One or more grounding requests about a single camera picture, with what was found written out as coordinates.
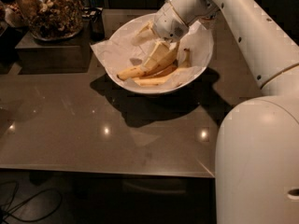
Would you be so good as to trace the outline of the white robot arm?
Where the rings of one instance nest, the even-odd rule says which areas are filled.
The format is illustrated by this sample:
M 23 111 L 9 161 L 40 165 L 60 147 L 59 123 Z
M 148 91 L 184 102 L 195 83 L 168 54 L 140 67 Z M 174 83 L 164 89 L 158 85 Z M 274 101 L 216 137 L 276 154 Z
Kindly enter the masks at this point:
M 247 64 L 215 148 L 217 224 L 299 224 L 299 47 L 254 0 L 170 0 L 134 38 L 179 41 L 219 11 Z

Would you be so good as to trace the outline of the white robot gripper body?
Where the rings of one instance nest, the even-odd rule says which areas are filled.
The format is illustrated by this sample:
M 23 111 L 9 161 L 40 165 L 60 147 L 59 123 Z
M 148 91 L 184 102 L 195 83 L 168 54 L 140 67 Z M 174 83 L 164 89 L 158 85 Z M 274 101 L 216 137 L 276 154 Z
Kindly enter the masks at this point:
M 155 13 L 153 18 L 154 33 L 169 42 L 178 42 L 189 32 L 189 27 L 177 14 L 170 0 Z

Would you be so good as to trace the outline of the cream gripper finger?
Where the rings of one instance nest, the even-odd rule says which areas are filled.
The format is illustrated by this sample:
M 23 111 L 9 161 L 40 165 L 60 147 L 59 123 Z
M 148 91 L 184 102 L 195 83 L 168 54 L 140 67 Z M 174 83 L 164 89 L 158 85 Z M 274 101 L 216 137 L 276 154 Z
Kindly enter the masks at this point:
M 134 46 L 139 46 L 152 39 L 156 38 L 153 30 L 153 21 L 148 21 L 132 38 L 131 43 Z
M 165 69 L 175 60 L 175 44 L 156 41 L 146 61 L 141 64 L 144 72 L 158 72 Z

